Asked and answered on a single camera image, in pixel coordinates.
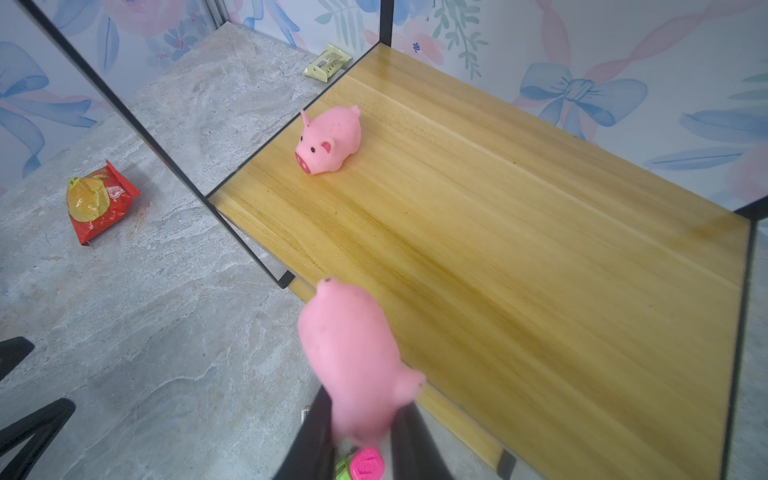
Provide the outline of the pink pig toy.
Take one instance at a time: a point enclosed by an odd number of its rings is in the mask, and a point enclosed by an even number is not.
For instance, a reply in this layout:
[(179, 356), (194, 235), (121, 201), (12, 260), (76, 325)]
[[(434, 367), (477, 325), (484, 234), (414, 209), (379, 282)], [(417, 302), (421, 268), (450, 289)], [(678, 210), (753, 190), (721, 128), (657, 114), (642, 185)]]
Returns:
[(365, 289), (321, 280), (298, 320), (309, 364), (331, 399), (331, 434), (366, 449), (380, 444), (426, 376), (405, 365), (383, 309)]

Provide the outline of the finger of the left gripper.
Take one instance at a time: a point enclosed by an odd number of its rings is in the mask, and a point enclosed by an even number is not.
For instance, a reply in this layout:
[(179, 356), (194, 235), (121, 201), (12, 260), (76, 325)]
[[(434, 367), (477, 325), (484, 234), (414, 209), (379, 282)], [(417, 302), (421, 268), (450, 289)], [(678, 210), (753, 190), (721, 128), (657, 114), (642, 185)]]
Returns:
[(60, 398), (2, 429), (1, 456), (24, 446), (2, 469), (1, 480), (26, 479), (75, 410), (73, 401)]
[(35, 348), (24, 337), (15, 337), (0, 342), (0, 380), (13, 371)]

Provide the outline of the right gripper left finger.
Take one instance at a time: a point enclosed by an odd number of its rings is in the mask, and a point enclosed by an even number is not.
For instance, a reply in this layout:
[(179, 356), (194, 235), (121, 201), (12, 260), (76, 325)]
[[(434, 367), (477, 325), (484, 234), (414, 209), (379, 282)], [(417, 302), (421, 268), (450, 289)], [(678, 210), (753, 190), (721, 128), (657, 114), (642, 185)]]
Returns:
[(274, 480), (331, 480), (335, 446), (331, 432), (332, 401), (321, 387)]

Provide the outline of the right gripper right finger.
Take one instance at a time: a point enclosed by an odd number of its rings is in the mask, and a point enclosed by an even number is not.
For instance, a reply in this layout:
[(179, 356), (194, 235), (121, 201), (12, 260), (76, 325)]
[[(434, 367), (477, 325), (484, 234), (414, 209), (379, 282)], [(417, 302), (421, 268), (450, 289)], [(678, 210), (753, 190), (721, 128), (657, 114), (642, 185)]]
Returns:
[(390, 443), (394, 480), (453, 479), (415, 403), (398, 410)]

